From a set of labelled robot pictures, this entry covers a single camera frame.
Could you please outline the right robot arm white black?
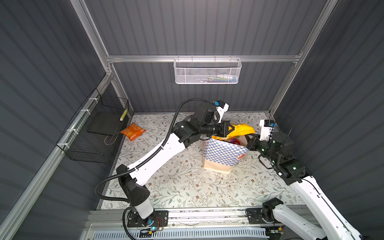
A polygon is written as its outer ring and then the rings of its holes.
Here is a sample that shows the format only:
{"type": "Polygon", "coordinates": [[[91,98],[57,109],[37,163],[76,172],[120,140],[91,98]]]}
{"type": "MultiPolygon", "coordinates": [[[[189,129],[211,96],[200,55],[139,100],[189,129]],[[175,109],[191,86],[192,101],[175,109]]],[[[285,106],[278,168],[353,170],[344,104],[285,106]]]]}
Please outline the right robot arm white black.
{"type": "Polygon", "coordinates": [[[303,240],[364,240],[365,237],[338,211],[318,185],[311,171],[293,157],[293,144],[289,135],[273,133],[268,141],[260,135],[246,135],[247,149],[257,151],[266,158],[283,181],[305,202],[319,223],[316,226],[292,211],[283,201],[272,198],[262,205],[264,222],[276,222],[293,230],[303,240]]]}

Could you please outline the yellow gummy bag back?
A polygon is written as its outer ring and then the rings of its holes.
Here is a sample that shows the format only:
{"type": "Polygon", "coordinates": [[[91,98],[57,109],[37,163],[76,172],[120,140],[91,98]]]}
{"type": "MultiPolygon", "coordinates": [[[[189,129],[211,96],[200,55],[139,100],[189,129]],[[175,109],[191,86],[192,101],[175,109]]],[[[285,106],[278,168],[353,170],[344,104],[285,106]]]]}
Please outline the yellow gummy bag back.
{"type": "Polygon", "coordinates": [[[229,134],[226,137],[212,136],[212,138],[214,140],[224,141],[224,140],[235,139],[239,136],[245,136],[245,135],[250,135],[255,133],[256,133],[255,129],[247,124],[230,125],[229,134]]]}

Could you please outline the blue checkered paper bag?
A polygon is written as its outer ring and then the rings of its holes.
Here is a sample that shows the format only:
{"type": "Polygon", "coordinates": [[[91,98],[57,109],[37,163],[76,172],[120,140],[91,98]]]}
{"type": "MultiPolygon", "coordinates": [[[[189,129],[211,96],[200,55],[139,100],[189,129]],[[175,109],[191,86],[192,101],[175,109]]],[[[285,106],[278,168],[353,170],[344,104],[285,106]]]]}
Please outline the blue checkered paper bag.
{"type": "Polygon", "coordinates": [[[229,140],[211,138],[203,142],[204,169],[228,175],[249,152],[246,136],[229,140]]]}

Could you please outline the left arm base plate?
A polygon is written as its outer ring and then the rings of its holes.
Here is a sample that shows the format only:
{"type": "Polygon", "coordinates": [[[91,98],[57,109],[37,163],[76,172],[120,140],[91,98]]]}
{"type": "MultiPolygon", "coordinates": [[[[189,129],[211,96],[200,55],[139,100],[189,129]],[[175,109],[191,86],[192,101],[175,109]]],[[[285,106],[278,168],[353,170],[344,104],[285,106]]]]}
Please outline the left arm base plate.
{"type": "Polygon", "coordinates": [[[154,210],[147,218],[142,219],[139,213],[130,211],[126,217],[128,220],[127,227],[166,227],[168,225],[169,211],[154,210]]]}

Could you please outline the orange chip bag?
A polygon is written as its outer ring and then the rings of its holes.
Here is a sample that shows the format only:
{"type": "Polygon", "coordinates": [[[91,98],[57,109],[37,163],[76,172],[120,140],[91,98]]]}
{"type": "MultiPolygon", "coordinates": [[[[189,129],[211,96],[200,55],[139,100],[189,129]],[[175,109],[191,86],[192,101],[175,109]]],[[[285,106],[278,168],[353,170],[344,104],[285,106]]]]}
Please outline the orange chip bag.
{"type": "Polygon", "coordinates": [[[120,131],[120,134],[125,135],[131,142],[141,136],[146,130],[133,123],[129,127],[120,131]]]}

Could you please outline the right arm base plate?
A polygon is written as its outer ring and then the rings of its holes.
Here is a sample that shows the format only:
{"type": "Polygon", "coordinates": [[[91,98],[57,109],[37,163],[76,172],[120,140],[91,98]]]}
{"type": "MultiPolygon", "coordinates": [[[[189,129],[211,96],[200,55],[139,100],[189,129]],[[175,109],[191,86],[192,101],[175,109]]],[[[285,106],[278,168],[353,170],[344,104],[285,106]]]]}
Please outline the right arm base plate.
{"type": "Polygon", "coordinates": [[[249,224],[269,224],[267,212],[264,208],[247,208],[245,214],[249,224]]]}

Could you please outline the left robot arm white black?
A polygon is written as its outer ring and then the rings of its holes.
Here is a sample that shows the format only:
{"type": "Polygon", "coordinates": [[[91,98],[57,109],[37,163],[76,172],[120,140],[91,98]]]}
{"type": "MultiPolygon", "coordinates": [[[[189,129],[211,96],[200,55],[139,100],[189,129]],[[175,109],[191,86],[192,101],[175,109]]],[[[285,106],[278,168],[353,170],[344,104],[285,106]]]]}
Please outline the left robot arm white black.
{"type": "Polygon", "coordinates": [[[168,160],[200,141],[202,136],[226,137],[233,132],[235,128],[223,120],[228,109],[229,104],[224,101],[203,101],[194,114],[183,121],[173,118],[165,139],[156,148],[133,164],[117,168],[120,187],[142,220],[151,219],[155,211],[149,200],[150,191],[145,186],[148,180],[168,160]]]}

